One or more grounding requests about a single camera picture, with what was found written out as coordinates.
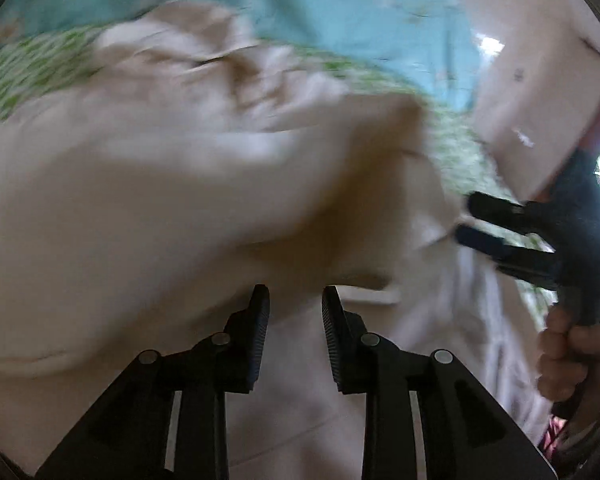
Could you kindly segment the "person's right hand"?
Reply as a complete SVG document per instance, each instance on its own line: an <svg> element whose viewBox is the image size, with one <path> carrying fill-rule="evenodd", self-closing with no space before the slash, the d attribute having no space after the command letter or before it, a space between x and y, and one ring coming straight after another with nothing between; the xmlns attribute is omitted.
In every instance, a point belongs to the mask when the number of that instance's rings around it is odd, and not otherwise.
<svg viewBox="0 0 600 480"><path fill-rule="evenodd" d="M550 402L564 402L579 386L582 399L570 427L581 431L600 422L600 324L573 324L559 304L548 311L539 336L538 390Z"/></svg>

